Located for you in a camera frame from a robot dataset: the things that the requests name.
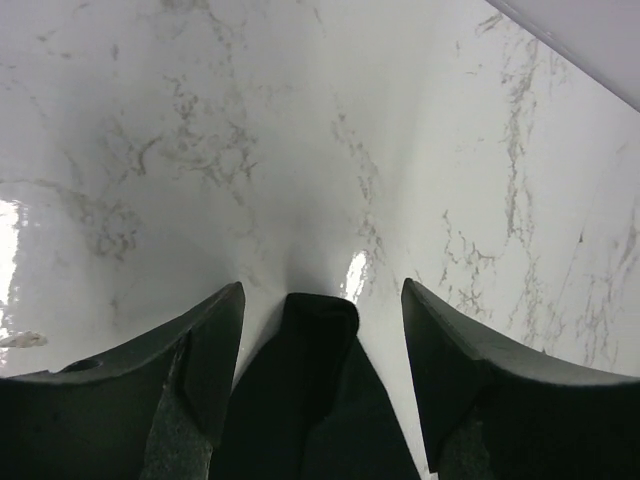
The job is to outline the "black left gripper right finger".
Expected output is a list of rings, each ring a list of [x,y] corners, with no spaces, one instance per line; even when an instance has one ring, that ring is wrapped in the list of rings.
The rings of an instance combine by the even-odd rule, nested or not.
[[[579,366],[401,294],[429,469],[441,479],[635,479],[639,381]]]

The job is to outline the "black t shirt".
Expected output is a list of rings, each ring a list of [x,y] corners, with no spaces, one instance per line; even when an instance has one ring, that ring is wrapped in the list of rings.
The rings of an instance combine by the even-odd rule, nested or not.
[[[355,305],[286,297],[277,333],[233,390],[212,479],[417,479]]]

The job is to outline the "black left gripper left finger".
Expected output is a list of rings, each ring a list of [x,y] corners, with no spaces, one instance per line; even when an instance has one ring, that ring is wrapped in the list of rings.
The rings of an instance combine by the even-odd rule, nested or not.
[[[59,372],[1,382],[5,479],[205,479],[243,327],[240,283]]]

